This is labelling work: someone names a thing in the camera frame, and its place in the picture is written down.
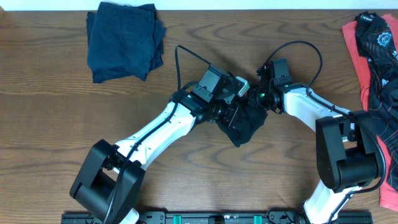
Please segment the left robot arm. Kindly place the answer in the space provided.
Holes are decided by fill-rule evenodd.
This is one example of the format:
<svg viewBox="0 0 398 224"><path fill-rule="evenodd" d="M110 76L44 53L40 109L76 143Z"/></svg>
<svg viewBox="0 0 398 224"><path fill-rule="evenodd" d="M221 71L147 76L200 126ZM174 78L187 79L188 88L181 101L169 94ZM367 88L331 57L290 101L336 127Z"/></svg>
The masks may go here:
<svg viewBox="0 0 398 224"><path fill-rule="evenodd" d="M134 206L149 165L198 124L216 121L230 127L239 99L227 92L174 93L161 114L135 134L114 144L102 139L91 147L71 186L71 198L102 223L137 223Z"/></svg>

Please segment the plain black t-shirt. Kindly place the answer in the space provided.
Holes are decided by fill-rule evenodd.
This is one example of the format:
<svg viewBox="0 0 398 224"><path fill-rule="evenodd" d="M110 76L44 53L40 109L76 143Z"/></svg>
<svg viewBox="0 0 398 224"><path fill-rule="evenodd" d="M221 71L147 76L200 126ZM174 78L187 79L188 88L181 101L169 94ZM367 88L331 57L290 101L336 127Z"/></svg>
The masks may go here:
<svg viewBox="0 0 398 224"><path fill-rule="evenodd" d="M231 142L240 147L249 142L253 134L264 124L267 112L262 108L243 106L237 120L228 126L226 122L217 121L218 127L224 132Z"/></svg>

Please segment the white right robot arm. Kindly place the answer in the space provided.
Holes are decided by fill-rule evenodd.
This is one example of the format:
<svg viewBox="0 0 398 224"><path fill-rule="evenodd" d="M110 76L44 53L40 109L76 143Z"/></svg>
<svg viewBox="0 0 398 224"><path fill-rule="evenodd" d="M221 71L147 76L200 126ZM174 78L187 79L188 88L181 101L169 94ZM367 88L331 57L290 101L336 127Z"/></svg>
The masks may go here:
<svg viewBox="0 0 398 224"><path fill-rule="evenodd" d="M331 223L352 196L382 185L386 160L365 110L340 108L287 77L262 77L261 84L250 89L249 102L291 115L315 132L320 181L296 215L296 223Z"/></svg>

